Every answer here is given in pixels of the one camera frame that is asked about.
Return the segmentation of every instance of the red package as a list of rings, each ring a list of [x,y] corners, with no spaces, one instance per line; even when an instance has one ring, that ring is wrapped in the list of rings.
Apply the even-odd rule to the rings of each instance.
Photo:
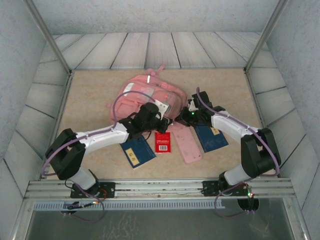
[[[171,153],[170,132],[155,133],[155,152],[157,154]]]

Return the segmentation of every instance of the pink backpack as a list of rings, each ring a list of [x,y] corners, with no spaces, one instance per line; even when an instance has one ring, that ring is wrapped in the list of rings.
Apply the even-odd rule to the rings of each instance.
[[[145,93],[155,100],[167,105],[168,108],[164,116],[174,120],[183,107],[187,106],[187,94],[170,83],[167,83],[157,76],[157,73],[164,69],[162,65],[157,72],[148,69],[149,75],[138,75],[128,80],[120,90],[119,94],[127,91],[138,91]],[[151,101],[148,97],[138,93],[128,93],[120,97],[115,105],[115,116],[117,120],[124,119],[132,113],[137,113],[141,105]],[[110,118],[114,121],[112,107],[110,108]]]

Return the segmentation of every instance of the barcode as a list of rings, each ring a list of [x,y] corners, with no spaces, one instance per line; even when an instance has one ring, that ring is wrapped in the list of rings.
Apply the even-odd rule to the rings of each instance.
[[[167,145],[159,145],[159,151],[168,151]]]

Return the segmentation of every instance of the yellow label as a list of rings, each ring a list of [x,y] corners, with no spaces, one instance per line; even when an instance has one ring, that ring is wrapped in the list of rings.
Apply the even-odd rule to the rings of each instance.
[[[125,153],[128,155],[128,157],[129,157],[129,159],[130,159],[130,161],[131,161],[133,166],[139,164],[139,160],[136,157],[136,155],[135,155],[134,151],[132,150],[132,148],[129,148],[129,149],[125,150]]]
[[[219,130],[214,127],[211,127],[211,130],[213,132],[213,135],[218,135],[220,133]]]

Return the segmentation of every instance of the blue card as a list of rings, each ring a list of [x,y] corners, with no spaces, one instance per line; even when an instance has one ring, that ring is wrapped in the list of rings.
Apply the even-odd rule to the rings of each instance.
[[[205,153],[223,148],[228,145],[228,142],[222,131],[219,131],[216,128],[199,125],[195,127],[194,130]]]
[[[121,143],[120,146],[131,167],[134,169],[156,157],[154,151],[152,151],[143,136],[132,141]]]

